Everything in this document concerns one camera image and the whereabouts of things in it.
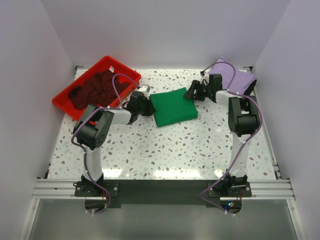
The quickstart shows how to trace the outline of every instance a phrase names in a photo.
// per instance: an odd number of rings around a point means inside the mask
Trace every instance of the maroon cloth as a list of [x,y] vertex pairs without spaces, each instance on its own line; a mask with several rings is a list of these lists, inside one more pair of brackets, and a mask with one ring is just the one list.
[[[112,78],[115,73],[106,70],[103,73],[97,72],[93,77],[86,80],[83,86],[75,86],[68,94],[73,106],[82,110],[89,104],[107,107],[116,98],[116,92],[112,86]],[[129,85],[129,82],[120,84],[117,78],[114,85],[119,94],[121,94]]]

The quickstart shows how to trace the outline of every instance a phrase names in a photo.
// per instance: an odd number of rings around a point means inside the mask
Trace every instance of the dark green towel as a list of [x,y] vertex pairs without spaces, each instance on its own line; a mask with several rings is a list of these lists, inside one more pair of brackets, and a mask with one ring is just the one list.
[[198,117],[198,111],[191,99],[184,98],[187,89],[151,94],[150,99],[155,108],[154,119],[158,127],[179,123]]

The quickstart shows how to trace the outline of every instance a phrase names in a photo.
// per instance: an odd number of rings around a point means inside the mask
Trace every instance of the white table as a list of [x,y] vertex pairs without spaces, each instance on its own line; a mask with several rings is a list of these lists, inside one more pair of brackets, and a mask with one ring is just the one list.
[[[75,79],[86,70],[78,69]],[[137,69],[150,93],[190,87],[199,69]],[[196,101],[198,118],[157,127],[154,117],[139,116],[133,125],[112,125],[101,149],[105,179],[217,179],[231,160],[232,135],[227,108]],[[82,150],[71,144],[75,121],[65,114],[51,158],[48,179],[80,179]],[[274,180],[273,158],[264,130],[250,145],[249,180]]]

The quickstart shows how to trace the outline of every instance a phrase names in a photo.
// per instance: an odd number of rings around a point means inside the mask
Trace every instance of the lavender fabric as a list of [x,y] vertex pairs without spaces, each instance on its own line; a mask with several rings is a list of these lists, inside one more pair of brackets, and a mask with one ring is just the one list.
[[[219,58],[217,62],[227,62],[223,57]],[[232,76],[234,75],[234,70],[231,66],[223,63],[219,63],[213,66],[208,72],[209,74],[221,74],[222,75],[222,87],[227,89],[228,84],[231,81]],[[236,69],[234,80],[229,88],[231,92],[244,94],[250,84],[256,80],[256,76],[249,72],[243,72]]]

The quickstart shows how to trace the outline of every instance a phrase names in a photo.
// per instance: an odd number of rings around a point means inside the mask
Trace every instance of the cable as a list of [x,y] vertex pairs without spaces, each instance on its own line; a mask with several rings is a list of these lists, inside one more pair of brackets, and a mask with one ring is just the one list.
[[110,203],[111,203],[111,195],[109,193],[109,191],[107,189],[105,189],[103,186],[99,185],[91,176],[90,172],[89,172],[89,169],[88,169],[88,165],[87,165],[87,149],[80,143],[77,143],[75,142],[75,138],[76,136],[78,135],[78,133],[80,132],[80,130],[84,127],[84,125],[87,124],[87,122],[90,121],[90,119],[99,111],[101,110],[121,110],[120,108],[114,108],[114,107],[99,107],[97,109],[95,109],[84,121],[83,123],[80,124],[80,126],[76,129],[76,131],[73,133],[72,137],[71,137],[71,143],[73,145],[76,145],[80,148],[82,148],[83,152],[84,152],[84,155],[83,155],[83,165],[84,165],[84,169],[85,171],[87,172],[88,174],[88,177],[90,178],[91,182],[98,188],[100,188],[102,191],[104,191],[106,193],[106,195],[108,196],[108,203],[106,205],[106,207],[102,210],[99,210],[99,211],[92,211],[93,214],[98,214],[98,213],[102,213],[104,212],[109,206],[110,206]]
[[209,204],[214,205],[215,207],[217,207],[218,209],[224,211],[225,213],[233,214],[232,212],[230,212],[230,211],[228,211],[228,210],[225,210],[224,208],[222,208],[222,207],[219,206],[218,204],[214,203],[213,201],[210,201],[210,200],[204,198],[203,195],[204,195],[206,192],[208,192],[210,189],[213,189],[217,184],[219,184],[219,183],[228,175],[228,173],[230,172],[230,170],[232,169],[232,167],[235,165],[235,163],[236,163],[236,161],[237,161],[237,159],[238,159],[241,151],[243,150],[243,148],[245,147],[245,145],[247,144],[247,142],[250,141],[250,140],[259,132],[259,130],[261,129],[262,124],[263,124],[263,116],[262,116],[262,111],[261,111],[259,105],[258,105],[251,97],[246,96],[246,95],[243,95],[243,94],[239,94],[239,93],[235,93],[235,92],[229,91],[229,88],[230,88],[230,86],[231,86],[231,84],[232,84],[232,82],[234,81],[235,76],[236,76],[236,69],[235,69],[235,67],[234,67],[231,63],[225,62],[225,61],[218,61],[218,62],[216,62],[216,63],[214,63],[214,64],[211,64],[210,66],[208,66],[208,67],[205,68],[204,70],[202,70],[202,71],[200,72],[200,74],[201,74],[202,76],[204,76],[205,71],[206,71],[207,69],[209,69],[210,67],[215,66],[216,64],[227,64],[227,65],[229,65],[229,66],[232,67],[232,69],[233,69],[233,76],[232,76],[232,78],[231,78],[230,83],[229,83],[228,86],[227,86],[227,89],[226,89],[227,92],[228,92],[229,94],[232,94],[232,95],[236,96],[236,97],[245,98],[245,99],[248,99],[249,101],[251,101],[251,102],[256,106],[256,108],[258,109],[258,113],[259,113],[259,117],[260,117],[260,124],[259,124],[258,128],[257,128],[257,129],[255,130],[255,132],[254,132],[251,136],[249,136],[249,137],[244,141],[244,143],[241,145],[241,147],[239,148],[239,150],[238,150],[238,152],[236,153],[233,161],[231,162],[230,166],[229,166],[228,169],[225,171],[225,173],[224,173],[214,184],[212,184],[211,186],[209,186],[207,189],[205,189],[204,191],[202,191],[202,192],[200,193],[200,198],[201,198],[203,201],[205,201],[205,202],[207,202],[207,203],[209,203]]
[[116,79],[117,76],[124,76],[124,77],[128,78],[128,79],[134,84],[134,86],[135,86],[136,88],[138,88],[138,85],[136,84],[135,81],[133,81],[130,77],[128,77],[128,76],[125,75],[125,74],[116,73],[115,75],[113,75],[113,77],[112,77],[112,86],[113,86],[113,89],[114,89],[114,91],[115,91],[116,96],[118,97],[118,99],[119,99],[119,101],[120,101],[120,107],[122,108],[122,107],[123,107],[122,99],[121,99],[121,97],[120,97],[120,95],[119,95],[119,93],[118,93],[118,91],[117,91],[117,89],[116,89],[116,85],[115,85],[115,79]]

